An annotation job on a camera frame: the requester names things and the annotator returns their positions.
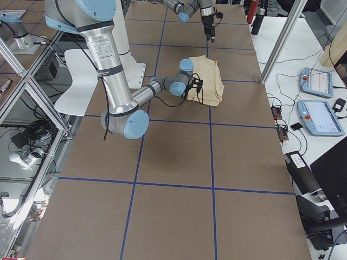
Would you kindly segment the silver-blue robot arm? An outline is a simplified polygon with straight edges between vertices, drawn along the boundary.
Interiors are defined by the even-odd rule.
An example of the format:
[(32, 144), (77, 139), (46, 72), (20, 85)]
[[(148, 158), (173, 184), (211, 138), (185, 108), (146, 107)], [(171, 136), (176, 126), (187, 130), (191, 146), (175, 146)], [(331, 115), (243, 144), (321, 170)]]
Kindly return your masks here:
[(189, 1), (188, 4), (176, 0), (162, 0), (159, 2), (172, 10), (183, 23), (188, 22), (198, 10), (200, 10), (203, 24), (212, 25), (214, 22), (215, 12), (213, 2), (210, 0)]
[(202, 80), (194, 77), (194, 63), (185, 58), (173, 77), (155, 77), (134, 93), (130, 92), (124, 66), (112, 36), (115, 1), (45, 1), (46, 24), (52, 29), (81, 35), (91, 53), (91, 63), (102, 80), (107, 108), (102, 115), (106, 132), (127, 139), (141, 138), (149, 126), (149, 116), (141, 106), (158, 93), (186, 97), (193, 85)]

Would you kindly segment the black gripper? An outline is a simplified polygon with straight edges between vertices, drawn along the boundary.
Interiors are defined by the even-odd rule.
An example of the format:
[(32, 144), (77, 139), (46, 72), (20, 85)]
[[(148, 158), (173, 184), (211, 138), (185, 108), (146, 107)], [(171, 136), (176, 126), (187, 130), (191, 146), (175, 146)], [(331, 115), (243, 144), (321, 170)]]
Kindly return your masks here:
[(207, 41), (215, 42), (214, 15), (201, 17)]

